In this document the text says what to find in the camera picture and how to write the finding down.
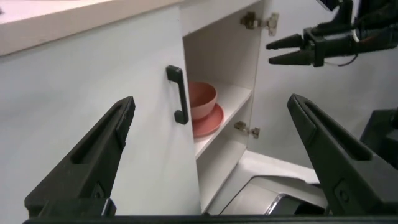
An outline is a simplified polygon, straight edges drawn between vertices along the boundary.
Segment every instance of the pink bowl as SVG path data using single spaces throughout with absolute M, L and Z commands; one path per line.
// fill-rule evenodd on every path
M 189 82 L 188 90 L 192 120 L 202 119 L 210 114 L 217 101 L 216 89 L 208 83 Z

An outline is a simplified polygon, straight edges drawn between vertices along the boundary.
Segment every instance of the cabinet hinge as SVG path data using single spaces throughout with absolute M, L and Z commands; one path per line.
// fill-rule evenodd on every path
M 234 124 L 234 128 L 245 133 L 245 134 L 251 134 L 255 139 L 259 138 L 260 135 L 260 129 L 259 128 L 253 128 L 250 129 L 245 122 L 243 121 L 238 121 L 237 123 Z
M 276 28 L 278 26 L 279 13 L 273 12 L 266 20 L 258 19 L 255 12 L 247 12 L 245 16 L 241 18 L 241 24 L 247 29 L 255 29 L 257 27 L 266 28 L 270 36 L 276 35 Z

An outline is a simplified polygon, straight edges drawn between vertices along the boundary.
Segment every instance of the plate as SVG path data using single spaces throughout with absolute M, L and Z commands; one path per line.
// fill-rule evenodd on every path
M 224 111 L 216 103 L 212 111 L 205 118 L 192 121 L 193 137 L 200 138 L 216 131 L 224 120 Z

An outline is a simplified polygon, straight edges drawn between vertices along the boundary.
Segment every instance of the white shelf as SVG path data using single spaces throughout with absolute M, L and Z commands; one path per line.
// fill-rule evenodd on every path
M 208 208 L 245 150 L 244 144 L 218 137 L 211 150 L 197 160 L 202 212 Z
M 217 89 L 217 103 L 224 111 L 224 121 L 220 128 L 209 136 L 195 139 L 195 157 L 198 159 L 217 135 L 231 121 L 232 117 L 242 108 L 250 98 L 252 91 L 246 88 L 229 85 L 221 82 L 206 80 Z

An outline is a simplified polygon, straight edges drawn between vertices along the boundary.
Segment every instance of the black handle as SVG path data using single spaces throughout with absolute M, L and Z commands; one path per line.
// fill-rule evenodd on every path
M 181 109 L 174 112 L 174 118 L 177 123 L 187 124 L 189 121 L 188 117 L 188 106 L 187 96 L 185 95 L 184 77 L 182 69 L 173 65 L 169 65 L 166 68 L 167 79 L 178 84 L 178 90 L 180 91 Z

